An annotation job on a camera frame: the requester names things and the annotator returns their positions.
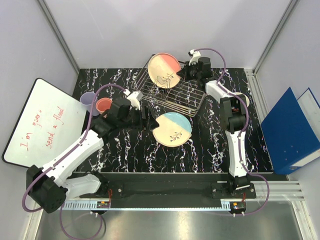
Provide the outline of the pink plastic cup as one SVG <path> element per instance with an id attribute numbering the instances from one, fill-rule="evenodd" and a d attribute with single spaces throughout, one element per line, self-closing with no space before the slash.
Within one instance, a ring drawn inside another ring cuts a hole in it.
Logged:
<path id="1" fill-rule="evenodd" d="M 112 105 L 112 100 L 107 97 L 100 98 L 96 104 L 95 108 L 99 112 L 100 115 L 102 115 L 106 110 L 109 110 Z"/>

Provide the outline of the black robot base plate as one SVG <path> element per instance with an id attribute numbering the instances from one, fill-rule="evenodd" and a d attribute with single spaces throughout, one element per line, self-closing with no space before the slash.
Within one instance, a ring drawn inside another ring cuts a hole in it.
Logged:
<path id="1" fill-rule="evenodd" d="M 213 199 L 254 199 L 247 177 L 233 180 L 228 173 L 115 173 L 103 172 L 114 199 L 133 195 L 201 195 Z"/>

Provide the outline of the pink and cream plate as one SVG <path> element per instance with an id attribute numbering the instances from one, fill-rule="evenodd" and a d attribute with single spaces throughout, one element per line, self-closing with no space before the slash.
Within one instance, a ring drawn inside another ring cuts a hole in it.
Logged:
<path id="1" fill-rule="evenodd" d="M 181 69 L 178 60 L 168 53 L 153 55 L 147 65 L 151 81 L 162 89 L 171 89 L 180 82 L 181 77 L 177 72 Z"/>

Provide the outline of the blue and cream plate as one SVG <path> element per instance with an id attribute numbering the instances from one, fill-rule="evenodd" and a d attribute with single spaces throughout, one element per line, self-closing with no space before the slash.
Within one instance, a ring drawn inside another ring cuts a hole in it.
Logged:
<path id="1" fill-rule="evenodd" d="M 190 121 L 180 113 L 167 112 L 156 118 L 159 127 L 152 133 L 158 143 L 175 148 L 186 143 L 192 135 Z"/>

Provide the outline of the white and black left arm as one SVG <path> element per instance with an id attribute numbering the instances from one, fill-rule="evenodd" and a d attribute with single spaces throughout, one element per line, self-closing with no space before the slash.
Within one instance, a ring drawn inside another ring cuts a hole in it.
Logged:
<path id="1" fill-rule="evenodd" d="M 91 171 L 71 178 L 73 171 L 120 130 L 152 131 L 158 127 L 155 112 L 147 104 L 127 98 L 116 99 L 63 153 L 42 167 L 32 165 L 27 170 L 26 192 L 22 198 L 30 196 L 48 214 L 58 210 L 68 199 L 88 194 L 103 198 L 109 194 L 106 177 Z"/>

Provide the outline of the aluminium frame rail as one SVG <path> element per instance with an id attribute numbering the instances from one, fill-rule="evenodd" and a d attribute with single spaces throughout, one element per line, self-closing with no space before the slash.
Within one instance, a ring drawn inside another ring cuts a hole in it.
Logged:
<path id="1" fill-rule="evenodd" d="M 44 17 L 47 20 L 48 25 L 50 26 L 53 34 L 55 35 L 61 49 L 63 50 L 67 60 L 69 61 L 70 65 L 72 66 L 73 70 L 76 74 L 80 72 L 80 67 L 76 62 L 47 2 L 45 0 L 36 0 L 37 4 L 39 5 Z"/>
<path id="2" fill-rule="evenodd" d="M 254 74 L 257 74 L 262 67 L 264 61 L 266 60 L 267 56 L 269 55 L 270 51 L 272 50 L 273 46 L 275 45 L 276 41 L 278 40 L 280 34 L 284 30 L 287 22 L 289 21 L 291 15 L 295 11 L 297 5 L 299 4 L 300 0 L 290 0 L 287 7 L 285 8 L 281 18 L 279 19 L 271 37 L 269 38 L 261 56 L 259 57 L 255 67 L 252 69 Z"/>

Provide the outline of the right aluminium frame rail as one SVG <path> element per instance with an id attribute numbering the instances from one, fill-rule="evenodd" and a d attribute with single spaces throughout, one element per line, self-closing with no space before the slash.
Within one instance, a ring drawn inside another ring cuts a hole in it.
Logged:
<path id="1" fill-rule="evenodd" d="M 276 41 L 278 40 L 280 34 L 284 30 L 287 22 L 289 21 L 291 15 L 295 11 L 297 5 L 299 4 L 300 0 L 290 0 L 287 7 L 285 8 L 281 18 L 279 19 L 271 37 L 269 38 L 261 56 L 259 57 L 255 67 L 252 69 L 254 74 L 257 74 L 262 67 L 264 61 L 266 60 L 267 56 L 269 55 L 270 51 L 272 50 L 273 46 L 275 45 Z"/>

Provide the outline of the lavender plastic cup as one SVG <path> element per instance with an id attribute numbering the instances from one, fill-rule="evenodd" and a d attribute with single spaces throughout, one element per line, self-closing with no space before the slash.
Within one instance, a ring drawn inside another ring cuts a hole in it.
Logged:
<path id="1" fill-rule="evenodd" d="M 96 103 L 98 101 L 98 97 L 96 96 L 95 92 L 85 92 L 81 97 L 80 100 L 81 104 L 85 107 L 85 109 L 92 113 L 92 116 L 98 116 L 100 113 L 96 108 Z"/>

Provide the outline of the white whiteboard with red writing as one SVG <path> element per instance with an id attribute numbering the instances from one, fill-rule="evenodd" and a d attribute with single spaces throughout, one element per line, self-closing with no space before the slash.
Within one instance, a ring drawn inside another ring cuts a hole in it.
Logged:
<path id="1" fill-rule="evenodd" d="M 2 160 L 26 168 L 49 163 L 81 136 L 86 113 L 78 100 L 37 78 Z"/>

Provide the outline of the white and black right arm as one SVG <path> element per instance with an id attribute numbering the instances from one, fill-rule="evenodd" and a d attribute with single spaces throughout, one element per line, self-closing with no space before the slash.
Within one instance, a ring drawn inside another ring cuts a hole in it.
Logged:
<path id="1" fill-rule="evenodd" d="M 250 187 L 247 173 L 245 136 L 249 123 L 247 98 L 235 93 L 215 80 L 211 70 L 211 59 L 192 57 L 184 63 L 177 75 L 184 80 L 196 80 L 199 88 L 219 102 L 219 122 L 225 131 L 229 148 L 229 169 L 226 190 L 232 198 L 239 198 Z"/>

